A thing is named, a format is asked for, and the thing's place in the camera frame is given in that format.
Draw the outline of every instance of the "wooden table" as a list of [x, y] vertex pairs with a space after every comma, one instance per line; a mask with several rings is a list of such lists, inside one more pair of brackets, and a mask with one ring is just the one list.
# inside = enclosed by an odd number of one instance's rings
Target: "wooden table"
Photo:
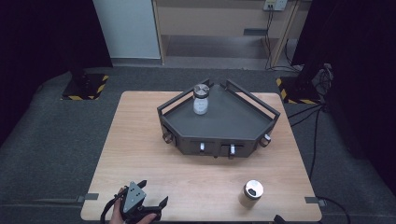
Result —
[[[315, 194], [277, 94], [254, 93], [281, 113], [271, 144], [259, 146], [249, 158], [229, 160], [186, 156], [165, 144], [156, 108], [178, 93], [127, 91], [121, 96], [89, 189], [99, 198], [84, 203], [83, 219], [99, 220], [121, 187], [144, 179], [144, 205], [158, 205], [169, 196], [165, 221], [272, 221], [275, 215], [287, 221], [321, 219], [318, 205], [305, 202]], [[246, 209], [238, 195], [250, 179], [259, 180], [264, 193]]]

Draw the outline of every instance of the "glass jar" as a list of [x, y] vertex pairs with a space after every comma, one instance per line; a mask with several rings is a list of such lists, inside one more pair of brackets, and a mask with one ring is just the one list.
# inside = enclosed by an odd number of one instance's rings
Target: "glass jar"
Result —
[[207, 112], [209, 106], [209, 87], [205, 84], [194, 86], [194, 104], [193, 110], [197, 115], [203, 115]]

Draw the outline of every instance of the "black tray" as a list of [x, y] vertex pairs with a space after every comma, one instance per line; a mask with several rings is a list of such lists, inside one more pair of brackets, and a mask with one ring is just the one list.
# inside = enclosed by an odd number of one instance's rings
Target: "black tray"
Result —
[[[204, 115], [193, 112], [193, 87], [157, 108], [166, 143], [174, 144], [183, 154], [248, 157], [258, 144], [267, 146], [279, 112], [243, 88], [227, 80], [225, 85], [203, 82], [210, 87], [209, 105]], [[273, 116], [252, 105], [241, 91]], [[163, 110], [191, 94], [163, 114]]]

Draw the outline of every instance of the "black curtain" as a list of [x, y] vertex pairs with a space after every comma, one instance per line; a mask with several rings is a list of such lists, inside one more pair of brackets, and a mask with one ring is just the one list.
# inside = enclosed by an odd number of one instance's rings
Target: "black curtain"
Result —
[[[332, 22], [340, 29], [312, 39], [323, 32], [329, 18], [322, 18], [319, 11], [329, 2], [313, 1], [293, 61], [309, 63], [307, 55], [313, 51], [319, 57], [327, 55], [320, 63], [331, 63], [334, 80], [326, 103], [340, 134], [352, 154], [367, 157], [396, 194], [396, 4], [337, 2], [343, 4], [342, 13]], [[315, 49], [323, 38], [327, 44]]]
[[0, 3], [0, 146], [46, 80], [112, 63], [92, 1]]

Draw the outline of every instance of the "silver jar lid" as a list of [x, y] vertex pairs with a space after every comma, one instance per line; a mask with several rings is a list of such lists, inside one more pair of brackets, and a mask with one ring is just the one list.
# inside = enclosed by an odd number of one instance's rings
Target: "silver jar lid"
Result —
[[199, 99], [204, 99], [209, 95], [209, 87], [205, 84], [198, 84], [194, 86], [194, 96]]
[[258, 200], [264, 193], [262, 183], [257, 180], [249, 180], [245, 185], [245, 195], [251, 200]]

